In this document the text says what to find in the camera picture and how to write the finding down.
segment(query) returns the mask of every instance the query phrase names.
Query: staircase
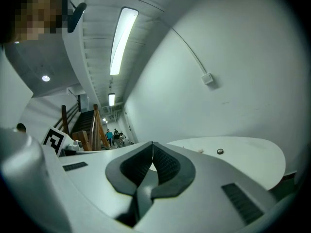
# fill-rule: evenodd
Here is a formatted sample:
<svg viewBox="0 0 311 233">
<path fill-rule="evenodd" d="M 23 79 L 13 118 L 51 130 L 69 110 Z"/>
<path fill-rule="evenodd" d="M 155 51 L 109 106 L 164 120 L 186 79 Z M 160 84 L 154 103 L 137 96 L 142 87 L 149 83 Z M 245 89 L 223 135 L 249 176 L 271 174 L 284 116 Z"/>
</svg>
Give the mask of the staircase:
<svg viewBox="0 0 311 233">
<path fill-rule="evenodd" d="M 71 133 L 84 130 L 86 131 L 87 137 L 89 139 L 89 133 L 91 129 L 93 115 L 94 115 L 94 111 L 88 111 L 88 112 L 81 113 L 77 122 L 72 128 Z"/>
</svg>

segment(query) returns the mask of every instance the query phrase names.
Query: white wall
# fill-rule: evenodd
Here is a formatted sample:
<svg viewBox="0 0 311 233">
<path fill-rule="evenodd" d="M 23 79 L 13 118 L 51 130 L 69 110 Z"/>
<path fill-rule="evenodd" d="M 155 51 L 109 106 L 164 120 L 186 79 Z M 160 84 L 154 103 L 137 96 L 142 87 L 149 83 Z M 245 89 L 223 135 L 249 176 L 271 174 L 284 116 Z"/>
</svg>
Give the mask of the white wall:
<svg viewBox="0 0 311 233">
<path fill-rule="evenodd" d="M 71 87 L 68 87 L 68 90 L 76 96 L 86 94 L 85 90 L 80 84 L 75 84 Z"/>
<path fill-rule="evenodd" d="M 128 138 L 133 143 L 137 143 L 135 139 L 133 138 L 131 132 L 129 131 L 129 127 L 125 119 L 124 111 L 121 112 L 118 123 L 120 125 L 121 132 L 125 134 L 126 138 Z"/>
<path fill-rule="evenodd" d="M 114 129 L 117 129 L 117 131 L 120 132 L 120 126 L 118 122 L 108 122 L 107 128 L 113 133 Z"/>
<path fill-rule="evenodd" d="M 103 126 L 103 130 L 104 130 L 104 133 L 106 134 L 107 133 L 107 124 L 102 122 L 102 126 Z"/>
<path fill-rule="evenodd" d="M 263 138 L 281 147 L 286 172 L 295 171 L 310 136 L 310 64 L 287 7 L 279 0 L 196 0 L 175 23 L 181 4 L 164 18 L 216 82 L 202 83 L 190 51 L 169 30 L 138 81 L 129 82 L 136 85 L 125 106 L 138 140 Z M 160 24 L 150 37 L 167 30 Z M 149 41 L 145 51 L 154 47 Z"/>
<path fill-rule="evenodd" d="M 0 127 L 15 128 L 32 95 L 0 46 Z"/>
<path fill-rule="evenodd" d="M 81 105 L 81 112 L 90 111 L 90 104 L 89 104 L 87 94 L 80 95 L 80 105 Z"/>
<path fill-rule="evenodd" d="M 77 99 L 72 94 L 32 98 L 21 115 L 19 122 L 26 126 L 29 135 L 42 142 L 49 126 L 54 126 L 61 118 L 62 105 L 65 105 L 68 111 L 76 103 Z M 71 131 L 79 115 L 80 112 L 71 120 L 68 125 L 69 131 Z"/>
</svg>

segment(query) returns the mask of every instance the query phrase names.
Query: recessed light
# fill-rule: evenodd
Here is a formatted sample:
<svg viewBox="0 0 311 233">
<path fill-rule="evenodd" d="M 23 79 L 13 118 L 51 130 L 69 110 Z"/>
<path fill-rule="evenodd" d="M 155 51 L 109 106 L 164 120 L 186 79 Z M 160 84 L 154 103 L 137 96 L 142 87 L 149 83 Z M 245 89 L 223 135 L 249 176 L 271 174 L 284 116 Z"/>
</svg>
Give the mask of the recessed light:
<svg viewBox="0 0 311 233">
<path fill-rule="evenodd" d="M 44 75 L 44 76 L 42 77 L 42 80 L 45 81 L 45 82 L 50 81 L 50 77 L 47 76 L 47 75 Z"/>
</svg>

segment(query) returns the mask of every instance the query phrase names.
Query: person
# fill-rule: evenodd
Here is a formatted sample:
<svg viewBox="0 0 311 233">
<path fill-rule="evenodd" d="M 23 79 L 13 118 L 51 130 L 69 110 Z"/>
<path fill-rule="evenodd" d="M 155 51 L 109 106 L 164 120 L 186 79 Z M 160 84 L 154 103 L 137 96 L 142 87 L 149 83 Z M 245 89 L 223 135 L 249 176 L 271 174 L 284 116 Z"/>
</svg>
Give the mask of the person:
<svg viewBox="0 0 311 233">
<path fill-rule="evenodd" d="M 64 21 L 65 0 L 1 0 L 0 43 L 37 40 L 40 34 L 55 33 Z"/>
<path fill-rule="evenodd" d="M 20 132 L 23 132 L 23 133 L 26 133 L 26 127 L 24 124 L 22 123 L 19 123 L 17 126 L 16 126 L 17 130 L 20 131 Z"/>
<path fill-rule="evenodd" d="M 120 133 L 120 138 L 119 139 L 120 139 L 121 144 L 124 145 L 126 137 L 125 137 L 125 135 L 122 132 Z"/>
<path fill-rule="evenodd" d="M 117 129 L 114 129 L 114 131 L 113 131 L 113 135 L 115 135 L 115 134 L 116 134 L 116 131 L 117 131 Z M 113 144 L 113 145 L 115 145 L 114 137 L 112 137 L 112 144 Z"/>
<path fill-rule="evenodd" d="M 117 144 L 117 148 L 121 148 L 120 134 L 117 130 L 113 135 L 113 140 Z"/>
<path fill-rule="evenodd" d="M 112 146 L 111 145 L 112 132 L 110 132 L 110 130 L 107 130 L 106 136 L 107 136 L 107 140 L 110 143 L 110 146 Z"/>
</svg>

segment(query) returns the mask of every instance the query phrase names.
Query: floor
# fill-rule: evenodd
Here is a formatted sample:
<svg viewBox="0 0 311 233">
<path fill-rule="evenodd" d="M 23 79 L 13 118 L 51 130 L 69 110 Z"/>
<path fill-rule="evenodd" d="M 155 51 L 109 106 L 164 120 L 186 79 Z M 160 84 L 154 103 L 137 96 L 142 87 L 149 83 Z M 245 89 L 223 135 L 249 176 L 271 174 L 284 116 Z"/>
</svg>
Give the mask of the floor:
<svg viewBox="0 0 311 233">
<path fill-rule="evenodd" d="M 133 143 L 129 142 L 129 141 L 126 139 L 125 142 L 124 142 L 124 144 L 121 145 L 121 147 L 123 148 L 123 147 L 126 147 L 126 146 L 130 146 L 130 145 L 132 145 L 132 144 L 133 144 Z M 111 150 L 115 150 L 115 149 L 117 149 L 117 147 L 118 147 L 118 146 L 117 146 L 117 144 L 115 143 L 115 145 L 112 145 L 110 149 L 111 149 Z"/>
</svg>

